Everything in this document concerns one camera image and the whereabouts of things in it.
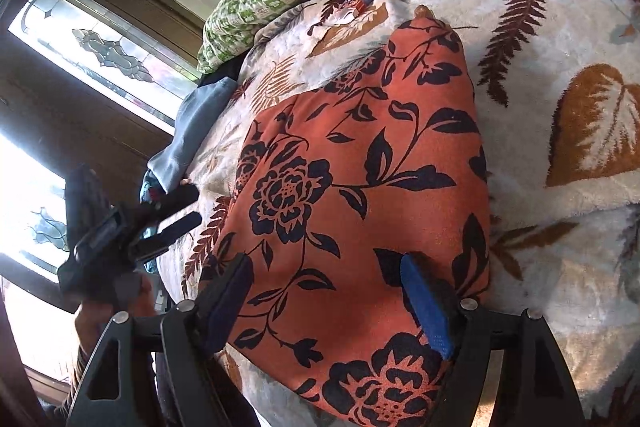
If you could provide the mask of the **person's left hand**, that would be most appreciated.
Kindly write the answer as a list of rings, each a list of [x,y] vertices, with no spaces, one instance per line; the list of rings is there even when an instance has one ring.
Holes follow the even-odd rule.
[[[152,317],[155,315],[153,287],[149,277],[142,275],[139,292],[132,300],[128,313],[133,317]],[[83,301],[75,314],[75,329],[82,353],[89,358],[98,343],[105,324],[111,320],[115,311],[107,303]]]

